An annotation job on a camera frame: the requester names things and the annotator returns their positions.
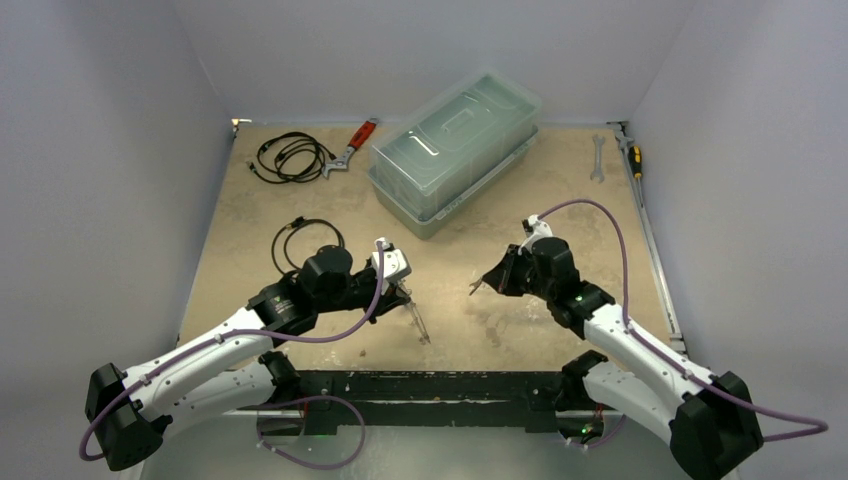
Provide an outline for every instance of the red handle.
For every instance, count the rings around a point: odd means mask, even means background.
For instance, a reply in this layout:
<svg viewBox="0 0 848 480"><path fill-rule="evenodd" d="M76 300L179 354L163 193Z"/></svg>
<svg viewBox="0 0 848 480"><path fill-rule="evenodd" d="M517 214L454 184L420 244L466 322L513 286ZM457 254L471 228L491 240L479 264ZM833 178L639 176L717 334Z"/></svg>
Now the red handle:
<svg viewBox="0 0 848 480"><path fill-rule="evenodd" d="M367 122L363 123L359 130L353 134L353 138L350 139L349 146L359 150L359 147L365 143L365 140L368 140L368 137L371 136L371 133L374 132L374 129L377 128L377 119L372 118Z"/></svg>

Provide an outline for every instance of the floor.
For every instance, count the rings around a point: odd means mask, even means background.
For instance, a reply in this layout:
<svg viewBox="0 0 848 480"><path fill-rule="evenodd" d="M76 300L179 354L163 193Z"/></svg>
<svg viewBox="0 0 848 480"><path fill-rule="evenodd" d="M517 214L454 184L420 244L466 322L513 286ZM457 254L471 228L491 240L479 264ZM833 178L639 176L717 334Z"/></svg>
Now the floor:
<svg viewBox="0 0 848 480"><path fill-rule="evenodd" d="M658 338L668 340L639 215L611 130L541 129L520 165L426 241L416 238L377 202L366 176L367 143L353 157L350 171L333 172L329 180L269 185L255 178L245 161L255 158L259 145L269 138L293 130L315 136L339 154L356 128L240 129L198 267L182 342L218 325L262 287L279 279L271 263L271 239L280 227L304 216L326 219L341 230L355 268L363 265L378 237L388 237L401 248L413 268L406 283L432 343L419 342L410 314L397 309L339 342L284 344L281 348L297 368L558 370L588 345L557 325L540 300L502 297L485 286L469 297L469 283L492 268L509 243L521 242L522 219L578 197L604 204L620 222L630 261L631 315ZM372 139L384 130L378 128ZM606 138L602 150L606 179L600 184L589 179L594 134ZM621 256L606 217L581 205L547 220L554 234L569 243L582 277L620 301ZM312 226L294 237L290 253L302 262L334 242L328 229ZM322 315L309 335L339 333L360 317L360 311Z"/></svg>

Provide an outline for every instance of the red-handled wrench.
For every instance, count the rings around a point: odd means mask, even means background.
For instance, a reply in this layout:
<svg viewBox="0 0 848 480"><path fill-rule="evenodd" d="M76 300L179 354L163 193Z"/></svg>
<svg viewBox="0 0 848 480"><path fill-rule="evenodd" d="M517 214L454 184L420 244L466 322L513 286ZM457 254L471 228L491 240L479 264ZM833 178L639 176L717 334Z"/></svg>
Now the red-handled wrench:
<svg viewBox="0 0 848 480"><path fill-rule="evenodd" d="M330 170L347 170L348 163L350 163L350 157L353 156L354 152L359 150L359 147L365 143L365 140L368 140L368 137L371 136L371 133L374 132L374 129L377 128L378 120L376 118L370 118L367 122L363 123L359 130L353 134L353 138L350 139L350 142L347 144L347 148L345 152L335 160L331 160L324 164L324 168L321 169L321 173L324 174L324 178L330 178Z"/></svg>

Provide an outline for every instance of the screwdriver handle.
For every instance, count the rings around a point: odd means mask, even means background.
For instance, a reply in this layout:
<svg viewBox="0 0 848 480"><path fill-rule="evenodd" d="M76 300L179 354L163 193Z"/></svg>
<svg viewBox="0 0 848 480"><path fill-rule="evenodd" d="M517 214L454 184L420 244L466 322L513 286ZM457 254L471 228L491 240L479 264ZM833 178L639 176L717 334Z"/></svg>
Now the screwdriver handle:
<svg viewBox="0 0 848 480"><path fill-rule="evenodd" d="M359 130L353 134L353 138L350 139L350 143L348 146L351 146L357 150L359 147L365 143L365 140L368 140L368 137L374 132L374 129L377 128L377 119L371 118L367 122L363 123Z"/></svg>
<svg viewBox="0 0 848 480"><path fill-rule="evenodd" d="M633 178L642 178L642 150L633 145L627 153L627 160L630 163L630 171L633 172Z"/></svg>

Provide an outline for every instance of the yellow and black screwdriver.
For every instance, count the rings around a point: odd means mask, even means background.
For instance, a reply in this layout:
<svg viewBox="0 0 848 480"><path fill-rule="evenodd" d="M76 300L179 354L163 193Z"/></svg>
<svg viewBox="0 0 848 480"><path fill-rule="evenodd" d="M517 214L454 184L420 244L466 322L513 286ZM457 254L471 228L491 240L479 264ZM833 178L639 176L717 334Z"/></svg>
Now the yellow and black screwdriver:
<svg viewBox="0 0 848 480"><path fill-rule="evenodd" d="M627 152L627 160L630 163L630 172L633 174L633 179L636 181L636 194L639 196L639 205L644 206L642 200L642 150L633 145L630 151Z"/></svg>

